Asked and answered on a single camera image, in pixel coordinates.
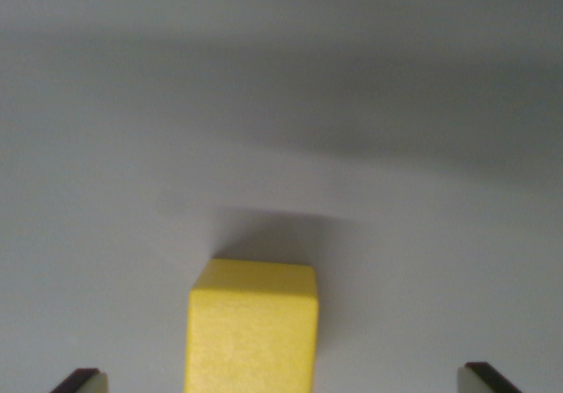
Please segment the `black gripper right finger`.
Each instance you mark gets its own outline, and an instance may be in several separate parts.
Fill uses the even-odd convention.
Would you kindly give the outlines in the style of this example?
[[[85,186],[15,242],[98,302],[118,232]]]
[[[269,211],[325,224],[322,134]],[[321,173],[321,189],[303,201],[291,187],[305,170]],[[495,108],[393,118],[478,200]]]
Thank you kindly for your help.
[[[457,369],[458,393],[522,393],[488,362],[467,362]]]

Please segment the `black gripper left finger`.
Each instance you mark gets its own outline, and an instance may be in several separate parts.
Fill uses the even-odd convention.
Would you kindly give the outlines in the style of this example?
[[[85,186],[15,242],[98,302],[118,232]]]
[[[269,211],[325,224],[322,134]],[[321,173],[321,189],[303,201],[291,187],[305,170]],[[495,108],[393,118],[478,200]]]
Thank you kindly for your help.
[[[77,368],[51,393],[107,393],[107,374],[97,368]]]

